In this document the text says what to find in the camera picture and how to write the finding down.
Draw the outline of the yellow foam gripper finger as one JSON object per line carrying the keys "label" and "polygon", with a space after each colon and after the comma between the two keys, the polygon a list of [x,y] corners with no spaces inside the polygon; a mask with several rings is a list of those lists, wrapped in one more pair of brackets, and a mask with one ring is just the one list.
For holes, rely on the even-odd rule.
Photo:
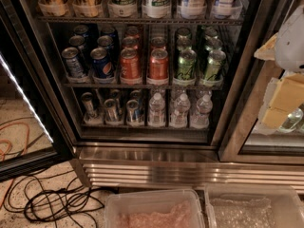
{"label": "yellow foam gripper finger", "polygon": [[290,73],[282,79],[272,78],[266,87],[258,124],[266,129],[278,129],[288,115],[304,103],[304,75]]}
{"label": "yellow foam gripper finger", "polygon": [[277,34],[274,34],[262,47],[254,53],[254,57],[263,61],[273,61],[275,59],[275,45]]}

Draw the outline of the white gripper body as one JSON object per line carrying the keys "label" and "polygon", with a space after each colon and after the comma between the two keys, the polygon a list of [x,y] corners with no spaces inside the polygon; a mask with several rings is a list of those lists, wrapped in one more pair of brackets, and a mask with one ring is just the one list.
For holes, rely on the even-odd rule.
{"label": "white gripper body", "polygon": [[304,72],[304,5],[281,26],[275,42],[275,62],[292,72]]}

